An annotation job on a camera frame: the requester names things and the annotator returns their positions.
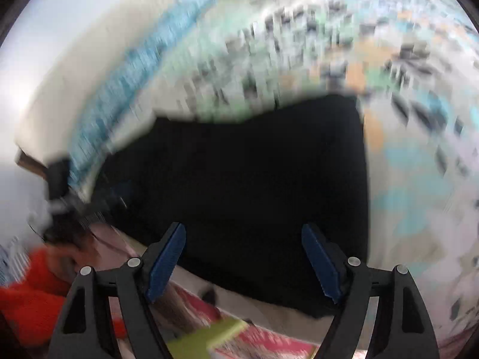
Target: blue pillow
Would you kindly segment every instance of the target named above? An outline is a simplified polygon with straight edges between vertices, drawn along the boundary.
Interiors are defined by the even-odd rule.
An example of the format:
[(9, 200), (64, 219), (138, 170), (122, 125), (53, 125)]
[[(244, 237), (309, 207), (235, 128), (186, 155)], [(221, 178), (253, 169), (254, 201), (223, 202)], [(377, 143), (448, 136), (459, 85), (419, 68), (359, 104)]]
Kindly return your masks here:
[(130, 50), (98, 88), (74, 129), (69, 147), (69, 185), (78, 189), (108, 140), (112, 128), (160, 66), (163, 53), (176, 44), (213, 0), (188, 0), (168, 9), (153, 32)]

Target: yellow-green object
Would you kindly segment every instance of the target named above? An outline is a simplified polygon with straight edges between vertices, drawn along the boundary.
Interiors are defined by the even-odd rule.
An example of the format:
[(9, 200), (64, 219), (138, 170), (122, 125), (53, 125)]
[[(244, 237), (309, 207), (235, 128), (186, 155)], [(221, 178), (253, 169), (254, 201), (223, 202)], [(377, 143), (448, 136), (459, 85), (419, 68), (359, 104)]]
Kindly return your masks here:
[(198, 329), (185, 337), (167, 344), (174, 359), (211, 359), (209, 351), (238, 336), (248, 323), (235, 318), (225, 318), (210, 327)]

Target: black cloth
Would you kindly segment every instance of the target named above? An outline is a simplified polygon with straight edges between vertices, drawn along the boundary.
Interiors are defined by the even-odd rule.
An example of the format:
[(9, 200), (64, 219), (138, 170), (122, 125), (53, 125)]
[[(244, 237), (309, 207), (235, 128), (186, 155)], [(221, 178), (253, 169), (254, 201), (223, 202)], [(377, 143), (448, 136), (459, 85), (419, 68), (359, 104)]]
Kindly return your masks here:
[(368, 188), (355, 98), (328, 95), (240, 124), (158, 118), (108, 157), (95, 190), (137, 190), (112, 223), (143, 244), (186, 227), (179, 265), (225, 289), (332, 314), (301, 246), (315, 222), (347, 256), (366, 260)]

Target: orange fabric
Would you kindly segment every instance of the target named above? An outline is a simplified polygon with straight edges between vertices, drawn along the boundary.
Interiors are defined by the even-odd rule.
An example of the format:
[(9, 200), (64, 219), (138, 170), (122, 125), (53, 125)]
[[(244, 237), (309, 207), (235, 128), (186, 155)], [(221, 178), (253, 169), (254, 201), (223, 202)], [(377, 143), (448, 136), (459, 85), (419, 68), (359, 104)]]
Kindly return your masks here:
[[(30, 260), (24, 281), (0, 288), (0, 311), (25, 347), (41, 346), (50, 340), (70, 289), (48, 269), (46, 248), (35, 251)], [(116, 337), (126, 337), (123, 320), (114, 320), (113, 327)]]

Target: silver screw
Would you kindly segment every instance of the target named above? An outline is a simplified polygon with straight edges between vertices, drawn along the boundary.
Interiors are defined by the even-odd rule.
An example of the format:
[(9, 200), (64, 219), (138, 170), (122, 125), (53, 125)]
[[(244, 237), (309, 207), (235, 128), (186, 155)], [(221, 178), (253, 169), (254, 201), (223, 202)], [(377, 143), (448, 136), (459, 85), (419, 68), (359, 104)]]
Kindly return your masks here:
[(139, 266), (139, 265), (140, 265), (140, 259), (139, 259), (139, 258), (131, 258), (131, 259), (128, 261), (128, 265), (129, 265), (130, 267)]
[(91, 272), (92, 272), (92, 268), (90, 266), (82, 267), (80, 270), (81, 275), (88, 275)]
[(409, 272), (408, 268), (404, 265), (397, 265), (396, 270), (399, 274), (407, 274)]
[(359, 258), (356, 258), (356, 256), (350, 256), (348, 258), (348, 264), (354, 267), (358, 267), (361, 264), (361, 261)]

